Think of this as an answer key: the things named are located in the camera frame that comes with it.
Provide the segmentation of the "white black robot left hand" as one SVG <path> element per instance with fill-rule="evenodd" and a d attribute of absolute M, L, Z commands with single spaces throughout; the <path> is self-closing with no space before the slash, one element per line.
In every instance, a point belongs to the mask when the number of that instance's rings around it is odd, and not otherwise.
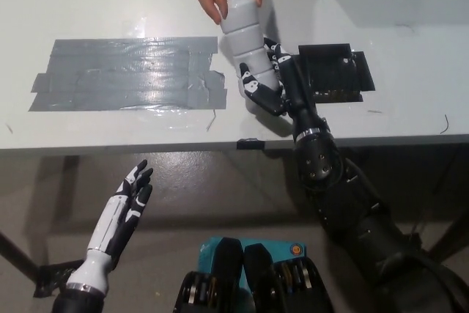
<path fill-rule="evenodd" d="M 67 280 L 67 289 L 107 295 L 108 275 L 117 266 L 152 193 L 152 173 L 143 160 L 122 180 L 100 215 L 83 264 Z"/>

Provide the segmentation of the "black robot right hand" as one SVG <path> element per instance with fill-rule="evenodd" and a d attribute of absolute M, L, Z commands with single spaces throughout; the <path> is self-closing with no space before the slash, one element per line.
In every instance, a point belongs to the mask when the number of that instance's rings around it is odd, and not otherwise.
<path fill-rule="evenodd" d="M 260 83 L 251 74 L 248 65 L 242 63 L 240 73 L 247 98 L 275 117 L 287 113 L 293 121 L 294 141 L 309 135 L 332 139 L 326 120 L 319 116 L 315 102 L 309 97 L 294 56 L 284 50 L 280 43 L 267 37 L 264 46 L 283 90 L 274 90 Z"/>

